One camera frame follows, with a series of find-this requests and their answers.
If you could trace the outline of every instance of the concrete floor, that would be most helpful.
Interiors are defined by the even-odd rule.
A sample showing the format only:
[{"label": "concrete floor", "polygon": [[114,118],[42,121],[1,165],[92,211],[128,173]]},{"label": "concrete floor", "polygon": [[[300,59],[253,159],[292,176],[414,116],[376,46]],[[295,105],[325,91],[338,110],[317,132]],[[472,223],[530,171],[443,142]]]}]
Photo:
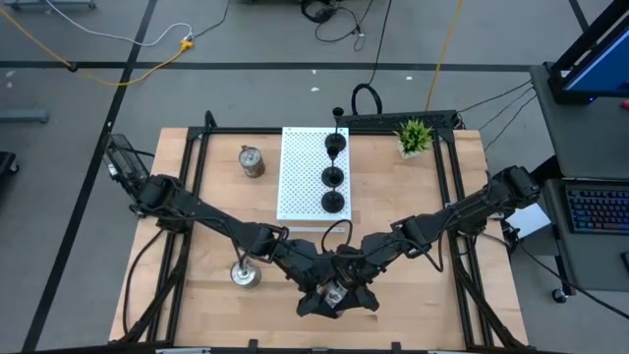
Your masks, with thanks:
[{"label": "concrete floor", "polygon": [[[65,69],[41,69],[50,67],[50,58],[0,21],[0,108],[42,107],[51,114],[47,125],[0,126],[0,150],[16,152],[22,166],[3,191],[0,205],[0,280],[5,284],[0,289],[4,323],[0,352],[19,351],[25,342],[105,119],[115,116],[114,131],[127,135],[136,148],[152,150],[161,128],[200,125],[206,109],[212,110],[220,126],[255,127],[329,126],[332,107],[349,110],[352,88],[371,74],[355,68],[374,60],[386,2],[375,1],[363,25],[365,49],[354,52],[352,38],[335,44],[317,42],[315,26],[301,16],[295,1],[258,0],[254,5],[232,1],[225,24],[199,38],[196,49],[180,60],[200,64],[198,70],[159,71],[128,88],[119,107],[112,105],[115,88]],[[608,2],[579,0],[588,21]],[[155,0],[97,3],[97,11],[76,8],[68,9],[68,14],[95,30],[135,36],[146,5]],[[345,3],[359,13],[366,5],[357,0]],[[225,1],[218,0],[158,0],[146,39],[153,40],[176,22],[202,29],[220,19],[224,6]],[[432,64],[455,7],[456,0],[394,1],[380,62],[420,64],[417,68],[422,70],[389,66],[377,72],[373,85],[386,112],[424,109]],[[93,65],[109,69],[94,69],[96,75],[120,80],[131,44],[87,35],[43,10],[14,15],[57,52],[75,61],[98,62]],[[335,35],[348,22],[339,16],[322,35]],[[556,59],[580,31],[568,0],[466,2],[446,58],[446,63],[459,65],[439,76],[431,109],[461,109],[525,82],[526,66]],[[184,35],[183,29],[176,29],[159,45],[143,48],[138,67],[172,56]],[[217,69],[226,63],[240,64]],[[282,64],[267,70],[263,63]],[[349,64],[338,68],[333,63]],[[143,72],[134,70],[132,78]],[[468,128],[481,127],[515,96],[466,112]],[[485,143],[519,105],[483,129]],[[359,97],[359,106],[364,113],[374,110],[366,97]],[[551,154],[534,100],[488,150],[487,160],[492,171],[511,164],[532,169]],[[136,221],[127,210],[128,197],[102,164],[88,195],[37,349],[100,344],[108,337]],[[541,259],[552,264],[551,258]],[[629,347],[629,326],[622,319],[583,296],[555,305],[549,290],[557,282],[550,274],[520,254],[513,257],[512,266],[533,345],[576,353],[618,353]],[[629,310],[627,294],[596,295]]]}]

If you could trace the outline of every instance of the wooden table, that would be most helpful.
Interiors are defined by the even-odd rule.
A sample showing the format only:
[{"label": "wooden table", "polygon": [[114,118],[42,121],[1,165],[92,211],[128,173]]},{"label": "wooden table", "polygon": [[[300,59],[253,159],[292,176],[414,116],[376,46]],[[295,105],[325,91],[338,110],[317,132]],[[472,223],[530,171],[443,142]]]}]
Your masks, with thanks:
[{"label": "wooden table", "polygon": [[[177,176],[187,129],[163,129],[152,173]],[[459,163],[467,194],[486,183],[486,160],[479,132],[455,132]],[[247,178],[237,156],[241,145],[262,151],[266,173]],[[189,176],[194,176],[198,145],[191,159]],[[209,138],[200,197],[209,204],[244,220],[277,224],[275,207],[280,162],[281,135],[212,135]],[[392,136],[352,136],[352,218],[353,245],[364,235],[390,230],[389,224],[412,214],[442,209],[434,154],[426,152],[403,160]],[[449,178],[451,200],[456,200],[447,148],[444,164]],[[130,262],[157,231],[155,219],[138,225]],[[487,233],[500,236],[499,225],[490,222]],[[317,245],[320,235],[299,234]],[[343,242],[343,234],[331,234],[328,245]],[[142,257],[133,277],[129,305],[130,323],[143,312],[153,296],[165,237]],[[430,251],[436,258],[436,247]],[[477,252],[488,302],[517,339],[527,342],[522,314],[502,245],[479,238]],[[258,339],[260,347],[370,348],[390,349],[399,341],[405,349],[464,349],[461,320],[454,290],[448,243],[443,242],[444,273],[434,270],[425,258],[393,263],[387,273],[370,285],[380,303],[377,312],[355,309],[338,320],[296,315],[297,301],[304,294],[275,265],[260,265],[262,283],[246,290],[234,285],[229,270],[235,262],[231,242],[224,236],[196,225],[186,275],[175,345],[245,347]],[[110,337],[122,330],[121,292]],[[474,336],[482,344],[478,311],[470,303]],[[162,309],[158,338],[165,334],[170,301]]]}]

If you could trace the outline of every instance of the potted plant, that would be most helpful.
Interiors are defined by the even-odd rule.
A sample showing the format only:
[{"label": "potted plant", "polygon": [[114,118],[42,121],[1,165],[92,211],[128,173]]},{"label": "potted plant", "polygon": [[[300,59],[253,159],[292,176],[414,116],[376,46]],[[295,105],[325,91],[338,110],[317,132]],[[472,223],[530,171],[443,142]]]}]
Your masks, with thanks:
[{"label": "potted plant", "polygon": [[408,121],[401,124],[400,132],[393,132],[399,138],[397,147],[402,158],[417,156],[427,150],[432,143],[432,128],[424,126],[424,122]]}]

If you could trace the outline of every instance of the white pegboard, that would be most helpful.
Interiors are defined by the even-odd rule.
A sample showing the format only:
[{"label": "white pegboard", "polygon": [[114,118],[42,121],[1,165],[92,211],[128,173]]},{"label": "white pegboard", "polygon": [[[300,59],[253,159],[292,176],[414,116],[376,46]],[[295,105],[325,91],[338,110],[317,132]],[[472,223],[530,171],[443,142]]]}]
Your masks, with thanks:
[{"label": "white pegboard", "polygon": [[279,221],[336,221],[352,219],[350,196],[350,139],[347,128],[339,128],[347,146],[334,160],[345,178],[336,188],[345,199],[341,211],[330,213],[321,206],[321,197],[332,189],[321,181],[323,170],[331,166],[325,148],[325,138],[334,128],[284,128],[282,157],[279,168],[277,220]]}]

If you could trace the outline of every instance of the small green plant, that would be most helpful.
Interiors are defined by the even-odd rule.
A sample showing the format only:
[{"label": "small green plant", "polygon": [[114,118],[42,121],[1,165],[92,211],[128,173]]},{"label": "small green plant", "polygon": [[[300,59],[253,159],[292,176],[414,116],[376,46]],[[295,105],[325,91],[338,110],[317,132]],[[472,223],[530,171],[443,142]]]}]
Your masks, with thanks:
[{"label": "small green plant", "polygon": [[393,133],[400,139],[404,154],[422,152],[429,148],[432,143],[432,128],[427,128],[424,122],[418,121],[408,121],[401,126],[401,132]]}]

